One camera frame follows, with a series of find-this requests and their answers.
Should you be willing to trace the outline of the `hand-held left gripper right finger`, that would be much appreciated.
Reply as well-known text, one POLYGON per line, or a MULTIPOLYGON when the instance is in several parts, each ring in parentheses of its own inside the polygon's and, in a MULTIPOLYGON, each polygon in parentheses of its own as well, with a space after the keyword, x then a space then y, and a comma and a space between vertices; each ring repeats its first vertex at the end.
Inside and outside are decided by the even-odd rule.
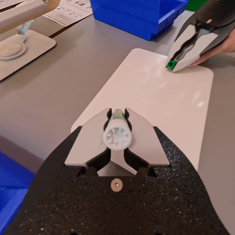
POLYGON ((145 167, 169 167, 170 162, 164 152, 153 125, 130 108, 125 109, 125 117, 131 127, 131 144, 124 150, 124 160, 135 171, 145 167))

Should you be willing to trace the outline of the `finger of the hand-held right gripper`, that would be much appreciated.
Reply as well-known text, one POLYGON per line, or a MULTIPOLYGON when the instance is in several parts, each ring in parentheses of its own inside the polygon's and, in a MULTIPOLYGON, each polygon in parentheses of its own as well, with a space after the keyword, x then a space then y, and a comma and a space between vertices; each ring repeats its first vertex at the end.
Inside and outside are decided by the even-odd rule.
POLYGON ((192 48, 198 36, 198 30, 195 25, 188 25, 181 35, 175 40, 170 49, 166 63, 169 61, 179 61, 186 53, 188 48, 192 48))
POLYGON ((216 33, 204 34, 196 40, 195 45, 189 50, 185 56, 178 61, 173 68, 172 72, 180 71, 196 60, 198 60, 202 54, 202 51, 218 36, 216 33))

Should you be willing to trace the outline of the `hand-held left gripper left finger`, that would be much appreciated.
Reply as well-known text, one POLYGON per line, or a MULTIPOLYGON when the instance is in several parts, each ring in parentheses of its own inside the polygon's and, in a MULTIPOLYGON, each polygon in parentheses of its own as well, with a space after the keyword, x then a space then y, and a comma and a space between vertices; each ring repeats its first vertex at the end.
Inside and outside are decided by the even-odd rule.
POLYGON ((64 162, 66 166, 104 168, 111 159, 111 150, 103 141, 104 127, 110 120, 112 109, 106 108, 81 126, 80 132, 64 162))

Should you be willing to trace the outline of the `green whiteboard marker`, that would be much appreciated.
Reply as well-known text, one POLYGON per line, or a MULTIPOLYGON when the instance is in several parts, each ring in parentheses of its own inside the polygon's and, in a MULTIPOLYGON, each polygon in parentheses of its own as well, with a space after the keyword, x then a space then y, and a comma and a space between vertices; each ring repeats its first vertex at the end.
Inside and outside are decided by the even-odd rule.
POLYGON ((114 151, 125 150, 131 144, 131 128, 121 109, 116 109, 112 113, 104 129, 103 141, 109 149, 114 151))

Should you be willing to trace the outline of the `small white whiteboard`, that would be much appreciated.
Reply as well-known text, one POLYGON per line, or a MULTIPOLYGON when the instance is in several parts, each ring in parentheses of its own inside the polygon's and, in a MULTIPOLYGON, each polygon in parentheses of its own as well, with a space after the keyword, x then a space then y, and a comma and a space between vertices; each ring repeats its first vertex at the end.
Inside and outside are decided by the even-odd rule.
POLYGON ((71 127, 105 108, 133 111, 160 129, 198 171, 214 73, 195 66, 165 68, 167 56, 133 49, 71 127))

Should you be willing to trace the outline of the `person's right hand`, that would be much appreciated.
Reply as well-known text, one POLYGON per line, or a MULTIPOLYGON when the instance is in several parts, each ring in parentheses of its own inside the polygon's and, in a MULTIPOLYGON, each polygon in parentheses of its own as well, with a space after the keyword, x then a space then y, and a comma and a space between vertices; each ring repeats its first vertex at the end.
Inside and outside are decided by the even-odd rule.
POLYGON ((235 29, 232 30, 228 38, 223 43, 204 53, 198 60, 193 62, 190 66, 197 66, 214 55, 232 52, 235 52, 235 29))

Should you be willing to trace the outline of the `blue plastic bin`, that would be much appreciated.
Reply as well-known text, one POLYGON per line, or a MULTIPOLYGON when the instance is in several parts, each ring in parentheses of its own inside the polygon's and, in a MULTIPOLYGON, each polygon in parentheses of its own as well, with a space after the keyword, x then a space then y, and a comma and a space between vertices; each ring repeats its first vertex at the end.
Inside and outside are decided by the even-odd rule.
POLYGON ((185 11, 188 0, 91 0, 93 16, 150 41, 185 11))
POLYGON ((21 206, 34 173, 0 153, 0 227, 5 227, 21 206))

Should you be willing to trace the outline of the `printed paper sheet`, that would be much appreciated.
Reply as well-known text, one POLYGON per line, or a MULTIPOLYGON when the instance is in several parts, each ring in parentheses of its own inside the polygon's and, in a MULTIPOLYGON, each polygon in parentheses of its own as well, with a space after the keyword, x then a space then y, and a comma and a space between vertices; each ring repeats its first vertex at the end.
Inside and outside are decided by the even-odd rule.
POLYGON ((89 0, 61 0, 58 7, 43 16, 66 27, 92 15, 89 0))

